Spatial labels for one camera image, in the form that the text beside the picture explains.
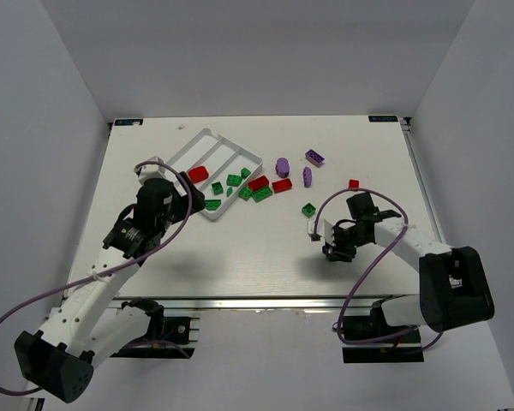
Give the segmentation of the green L-shaped lego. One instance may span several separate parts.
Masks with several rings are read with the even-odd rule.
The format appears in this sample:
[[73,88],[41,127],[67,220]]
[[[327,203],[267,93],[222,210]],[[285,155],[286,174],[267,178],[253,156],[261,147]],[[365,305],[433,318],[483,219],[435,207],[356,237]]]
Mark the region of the green L-shaped lego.
[[205,209],[207,211],[216,211],[222,205],[221,199],[205,200]]

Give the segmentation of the green lego square brick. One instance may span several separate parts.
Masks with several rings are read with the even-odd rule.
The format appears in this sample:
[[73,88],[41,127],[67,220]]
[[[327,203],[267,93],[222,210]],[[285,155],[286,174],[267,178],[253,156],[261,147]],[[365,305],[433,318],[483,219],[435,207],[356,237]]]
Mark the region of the green lego square brick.
[[224,188],[221,182],[214,182],[211,184],[212,192],[214,195],[219,196],[224,192]]

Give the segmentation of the red rounded lego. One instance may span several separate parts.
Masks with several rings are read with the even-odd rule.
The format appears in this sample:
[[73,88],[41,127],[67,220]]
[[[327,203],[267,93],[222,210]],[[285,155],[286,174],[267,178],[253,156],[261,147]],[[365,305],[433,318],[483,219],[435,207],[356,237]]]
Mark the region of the red rounded lego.
[[194,167],[193,169],[189,170],[187,175],[193,184],[203,182],[209,178],[209,172],[203,165]]

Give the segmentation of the green rounded lego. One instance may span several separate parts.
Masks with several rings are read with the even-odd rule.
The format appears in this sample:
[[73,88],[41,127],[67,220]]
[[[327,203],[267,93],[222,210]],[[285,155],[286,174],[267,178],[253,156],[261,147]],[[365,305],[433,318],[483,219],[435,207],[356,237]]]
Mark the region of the green rounded lego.
[[242,177],[239,175],[228,174],[226,184],[229,187],[239,187],[242,184]]

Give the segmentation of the purple arched lego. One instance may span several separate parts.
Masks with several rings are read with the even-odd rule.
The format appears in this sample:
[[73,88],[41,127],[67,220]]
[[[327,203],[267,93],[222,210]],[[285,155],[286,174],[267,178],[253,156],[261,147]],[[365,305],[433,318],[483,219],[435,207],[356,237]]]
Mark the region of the purple arched lego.
[[313,173],[309,167],[304,167],[302,171],[302,180],[305,188],[310,188],[313,181]]

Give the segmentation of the purple rounded lego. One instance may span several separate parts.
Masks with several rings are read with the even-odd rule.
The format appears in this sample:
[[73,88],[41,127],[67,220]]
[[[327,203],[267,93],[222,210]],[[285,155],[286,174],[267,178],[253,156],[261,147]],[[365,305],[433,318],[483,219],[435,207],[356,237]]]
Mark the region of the purple rounded lego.
[[290,163],[287,158],[279,158],[275,164],[276,174],[282,178],[288,178],[290,175]]

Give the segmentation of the purple lego brick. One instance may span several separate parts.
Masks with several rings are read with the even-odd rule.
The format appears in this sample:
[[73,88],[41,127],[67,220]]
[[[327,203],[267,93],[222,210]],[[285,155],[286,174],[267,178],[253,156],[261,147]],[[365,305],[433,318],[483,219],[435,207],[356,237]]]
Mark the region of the purple lego brick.
[[305,158],[316,167],[320,167],[325,161],[325,159],[313,149],[305,153]]

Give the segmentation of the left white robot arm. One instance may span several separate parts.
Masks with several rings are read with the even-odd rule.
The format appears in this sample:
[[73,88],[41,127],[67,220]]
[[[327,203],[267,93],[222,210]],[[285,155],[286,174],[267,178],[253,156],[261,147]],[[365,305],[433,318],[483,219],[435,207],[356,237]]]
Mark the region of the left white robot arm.
[[205,207],[205,195],[182,173],[187,193],[162,176],[148,177],[134,204],[118,215],[91,268],[79,284],[34,333],[22,332],[14,344],[25,379],[71,403],[89,385],[95,369],[132,342],[142,345],[164,334],[164,309],[137,297],[104,326],[97,325],[123,285],[164,242],[167,229]]

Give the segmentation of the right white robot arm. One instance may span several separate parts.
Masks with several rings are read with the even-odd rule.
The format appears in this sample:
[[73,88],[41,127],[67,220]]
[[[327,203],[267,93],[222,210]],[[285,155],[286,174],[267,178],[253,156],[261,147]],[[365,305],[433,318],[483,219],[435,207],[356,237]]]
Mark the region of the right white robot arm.
[[418,291],[393,296],[374,303],[370,325],[375,337],[362,343],[378,343],[387,338],[427,326],[441,334],[493,318],[495,307],[481,257],[472,247],[452,247],[423,234],[409,222],[407,212],[394,200],[390,209],[374,204],[378,192],[345,189],[350,218],[330,223],[320,213],[309,225],[309,236],[322,241],[322,253],[330,262],[352,262],[358,248],[369,244],[381,247],[347,294],[351,301],[363,281],[388,254],[393,253],[418,276]]

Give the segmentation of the white divided tray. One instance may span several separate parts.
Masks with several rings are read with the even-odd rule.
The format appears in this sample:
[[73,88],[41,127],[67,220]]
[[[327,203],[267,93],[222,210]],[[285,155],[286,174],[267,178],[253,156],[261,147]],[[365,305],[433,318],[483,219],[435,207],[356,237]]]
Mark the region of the white divided tray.
[[[205,200],[222,200],[222,205],[216,211],[205,209],[201,212],[204,217],[211,221],[219,219],[226,212],[233,202],[239,198],[240,190],[257,177],[263,167],[261,157],[220,134],[213,134],[209,128],[203,128],[166,163],[174,170],[185,171],[186,173],[197,166],[203,165],[206,167],[209,178],[196,183],[194,186],[205,195]],[[242,177],[242,184],[239,187],[233,187],[232,195],[227,197],[226,192],[229,187],[226,184],[227,175],[241,176],[242,168],[248,168],[251,171],[250,176]],[[219,196],[212,192],[211,184],[214,182],[221,182],[223,185],[224,192]]]

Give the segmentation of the green lego brick by tray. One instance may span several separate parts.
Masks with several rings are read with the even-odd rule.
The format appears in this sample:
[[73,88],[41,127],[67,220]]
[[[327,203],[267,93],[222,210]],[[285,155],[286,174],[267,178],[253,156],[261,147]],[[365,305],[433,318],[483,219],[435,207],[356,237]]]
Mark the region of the green lego brick by tray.
[[252,190],[249,187],[244,187],[240,190],[238,196],[242,198],[243,200],[248,200],[252,197]]

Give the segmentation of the small red lego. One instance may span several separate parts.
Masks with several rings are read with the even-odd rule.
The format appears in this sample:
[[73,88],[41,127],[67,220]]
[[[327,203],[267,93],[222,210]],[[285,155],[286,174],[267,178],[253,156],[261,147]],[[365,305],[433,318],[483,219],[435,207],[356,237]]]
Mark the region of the small red lego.
[[358,180],[354,180],[354,179],[349,180],[348,188],[359,188],[359,187],[360,187],[360,182]]

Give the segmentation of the green long lego brick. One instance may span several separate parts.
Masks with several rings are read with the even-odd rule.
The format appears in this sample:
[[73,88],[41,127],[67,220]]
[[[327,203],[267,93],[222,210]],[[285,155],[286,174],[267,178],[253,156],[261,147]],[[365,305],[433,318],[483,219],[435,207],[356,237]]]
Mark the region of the green long lego brick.
[[256,203],[261,202],[273,195],[273,191],[270,187],[263,187],[255,192],[252,192],[252,197]]

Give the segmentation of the red lego brick upper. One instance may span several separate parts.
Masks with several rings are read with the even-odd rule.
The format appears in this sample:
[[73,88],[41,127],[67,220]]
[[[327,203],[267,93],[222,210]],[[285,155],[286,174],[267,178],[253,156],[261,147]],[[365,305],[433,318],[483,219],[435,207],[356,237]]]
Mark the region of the red lego brick upper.
[[258,190],[261,190],[262,188],[265,188],[269,185],[269,180],[266,176],[260,176],[258,178],[253,179],[251,182],[248,183],[248,188],[252,192],[256,192]]

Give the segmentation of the red lego brick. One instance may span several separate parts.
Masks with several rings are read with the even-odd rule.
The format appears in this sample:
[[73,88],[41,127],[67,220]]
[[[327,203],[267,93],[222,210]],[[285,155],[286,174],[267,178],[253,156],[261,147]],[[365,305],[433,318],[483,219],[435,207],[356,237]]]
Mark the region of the red lego brick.
[[285,192],[292,189],[292,181],[290,178],[285,178],[272,183],[272,189],[275,194]]
[[253,179],[251,182],[248,183],[248,188],[252,192],[256,192],[258,190],[261,190],[262,188],[265,188],[269,185],[269,180],[266,176],[260,176],[258,178]]

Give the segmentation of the red lego brick right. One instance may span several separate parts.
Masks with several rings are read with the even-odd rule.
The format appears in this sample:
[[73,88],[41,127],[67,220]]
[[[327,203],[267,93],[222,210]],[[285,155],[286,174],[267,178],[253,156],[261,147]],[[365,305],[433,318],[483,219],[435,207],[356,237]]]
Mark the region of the red lego brick right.
[[292,189],[292,181],[290,178],[285,178],[272,183],[272,189],[275,194],[285,192]]

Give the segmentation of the left blue label sticker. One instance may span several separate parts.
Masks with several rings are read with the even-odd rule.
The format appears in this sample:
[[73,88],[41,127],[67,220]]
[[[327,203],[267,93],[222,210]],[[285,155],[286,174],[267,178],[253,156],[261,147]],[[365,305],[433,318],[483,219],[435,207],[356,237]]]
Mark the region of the left blue label sticker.
[[125,118],[116,119],[113,122],[114,127],[133,127],[142,125],[144,120],[142,118]]

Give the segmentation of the blue label sticker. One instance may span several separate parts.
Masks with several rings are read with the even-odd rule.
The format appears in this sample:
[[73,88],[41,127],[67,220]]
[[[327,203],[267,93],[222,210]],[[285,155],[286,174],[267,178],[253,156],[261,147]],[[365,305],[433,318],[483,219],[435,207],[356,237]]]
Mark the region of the blue label sticker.
[[398,122],[395,115],[369,115],[368,120],[370,122]]
[[142,125],[144,120],[142,118],[125,118],[116,119],[113,122],[114,127],[133,127]]

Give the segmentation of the right blue label sticker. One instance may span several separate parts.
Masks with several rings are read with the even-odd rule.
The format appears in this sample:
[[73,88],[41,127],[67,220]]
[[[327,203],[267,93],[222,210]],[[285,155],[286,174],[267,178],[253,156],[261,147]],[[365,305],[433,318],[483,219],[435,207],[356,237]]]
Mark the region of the right blue label sticker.
[[369,115],[368,120],[370,122],[398,122],[395,115]]

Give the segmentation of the aluminium table frame rail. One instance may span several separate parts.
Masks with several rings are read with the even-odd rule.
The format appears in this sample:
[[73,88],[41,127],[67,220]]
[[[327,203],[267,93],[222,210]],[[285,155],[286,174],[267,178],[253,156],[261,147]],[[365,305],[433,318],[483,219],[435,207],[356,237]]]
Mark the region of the aluminium table frame rail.
[[[167,309],[188,309],[188,310],[211,310],[211,309],[279,309],[279,308],[342,308],[345,303],[345,299],[343,298],[257,298],[257,299],[165,299],[165,298],[151,298],[145,297],[143,300],[150,299],[150,301],[155,301],[159,305],[164,306]],[[356,309],[356,308],[365,308],[371,307],[376,301],[386,300],[386,296],[357,296],[355,299],[352,299],[347,308],[348,309]],[[403,295],[403,296],[394,296],[393,300],[400,300],[401,302],[389,302],[387,306],[392,306],[394,308],[388,308],[389,310],[397,310],[404,312],[421,312],[421,304],[420,297],[417,295]],[[82,301],[80,297],[74,297],[71,295],[67,300],[63,302],[63,310],[65,307],[67,309],[78,309],[80,307],[86,307],[82,309],[87,309],[92,304],[97,304],[96,307],[103,306],[104,308],[119,308],[121,303],[128,303],[131,300],[127,298],[117,298],[113,299],[111,302],[91,302],[89,298],[85,301]]]

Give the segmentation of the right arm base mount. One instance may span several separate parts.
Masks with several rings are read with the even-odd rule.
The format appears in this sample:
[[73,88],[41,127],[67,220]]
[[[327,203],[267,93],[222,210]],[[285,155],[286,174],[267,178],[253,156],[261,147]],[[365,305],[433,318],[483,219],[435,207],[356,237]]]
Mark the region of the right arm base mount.
[[344,364],[422,363],[421,334],[405,325],[388,325],[379,300],[368,314],[345,314],[332,326],[351,344],[343,343]]

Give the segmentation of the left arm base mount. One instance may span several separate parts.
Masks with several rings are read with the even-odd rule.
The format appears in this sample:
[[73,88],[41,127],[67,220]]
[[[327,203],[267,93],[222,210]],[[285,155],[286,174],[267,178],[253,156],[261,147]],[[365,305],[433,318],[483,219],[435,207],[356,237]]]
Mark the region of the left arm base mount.
[[149,319],[142,337],[125,344],[112,358],[180,359],[192,358],[200,334],[200,317],[194,311],[168,310],[157,301],[137,298],[123,301],[117,309],[135,308]]

